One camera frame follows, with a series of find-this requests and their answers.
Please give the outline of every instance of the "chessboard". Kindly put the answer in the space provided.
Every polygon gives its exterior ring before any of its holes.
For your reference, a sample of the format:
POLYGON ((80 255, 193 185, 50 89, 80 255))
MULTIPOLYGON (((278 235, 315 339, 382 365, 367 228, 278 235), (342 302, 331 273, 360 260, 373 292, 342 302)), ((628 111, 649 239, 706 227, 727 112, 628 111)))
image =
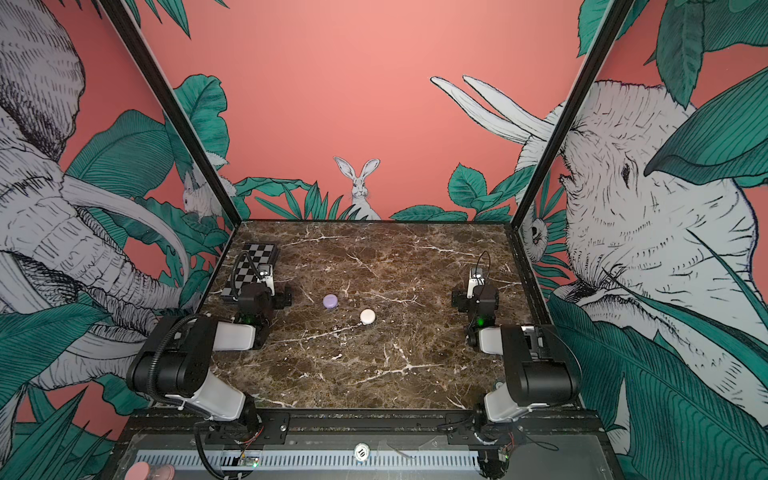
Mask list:
MULTIPOLYGON (((279 249, 274 243, 246 243, 241 252, 242 251, 247 251, 250 254, 255 265, 271 265, 274 270, 277 254, 279 253, 279 249)), ((237 288, 237 292, 240 292, 243 285, 252 283, 255 279, 256 272, 251 268, 248 259, 243 256, 243 259, 235 266, 235 288, 237 288)), ((230 287, 229 282, 227 282, 227 286, 221 290, 220 295, 224 302, 234 303, 232 288, 230 287)))

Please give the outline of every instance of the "white round token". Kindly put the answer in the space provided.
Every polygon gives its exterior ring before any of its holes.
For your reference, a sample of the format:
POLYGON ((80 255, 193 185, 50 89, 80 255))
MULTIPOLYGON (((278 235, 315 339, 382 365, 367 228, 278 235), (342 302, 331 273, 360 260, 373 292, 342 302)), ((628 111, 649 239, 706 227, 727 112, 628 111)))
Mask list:
POLYGON ((376 319, 376 312, 371 310, 370 308, 366 308, 362 312, 360 312, 360 321, 363 323, 363 325, 370 325, 373 323, 373 320, 376 319))
POLYGON ((358 462, 364 462, 371 454, 371 448, 365 443, 358 443, 355 447, 355 460, 358 462))

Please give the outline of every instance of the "plastic jar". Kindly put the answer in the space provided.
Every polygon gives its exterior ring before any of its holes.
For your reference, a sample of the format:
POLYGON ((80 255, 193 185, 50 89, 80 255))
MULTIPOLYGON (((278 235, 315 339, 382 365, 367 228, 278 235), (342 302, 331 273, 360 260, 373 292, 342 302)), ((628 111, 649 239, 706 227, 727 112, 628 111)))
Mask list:
POLYGON ((125 480, 172 480, 176 469, 173 465, 150 465, 136 462, 128 469, 125 480))

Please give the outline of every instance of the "brown marble surface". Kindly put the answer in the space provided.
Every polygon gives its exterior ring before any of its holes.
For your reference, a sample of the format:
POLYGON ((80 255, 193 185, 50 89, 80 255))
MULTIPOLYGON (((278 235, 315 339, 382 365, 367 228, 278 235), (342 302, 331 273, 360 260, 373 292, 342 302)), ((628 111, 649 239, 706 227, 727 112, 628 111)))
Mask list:
POLYGON ((278 245, 275 285, 291 285, 293 306, 263 349, 214 353, 211 368, 261 406, 471 408, 504 376, 501 357, 465 345, 466 313, 451 307, 483 250, 500 289, 497 322, 531 322, 501 225, 246 222, 202 313, 233 318, 218 293, 244 243, 278 245), (323 307, 328 293, 334 310, 323 307), (376 311, 368 326, 365 308, 376 311))

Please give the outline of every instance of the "purple round object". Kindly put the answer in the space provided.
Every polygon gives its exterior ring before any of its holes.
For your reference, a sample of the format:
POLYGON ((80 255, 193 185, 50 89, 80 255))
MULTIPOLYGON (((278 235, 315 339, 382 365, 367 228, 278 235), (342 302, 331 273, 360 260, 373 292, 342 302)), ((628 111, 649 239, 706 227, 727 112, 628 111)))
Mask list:
POLYGON ((339 305, 339 299, 336 298, 336 295, 331 293, 330 295, 325 295, 323 297, 323 306, 327 309, 336 308, 336 305, 339 305))

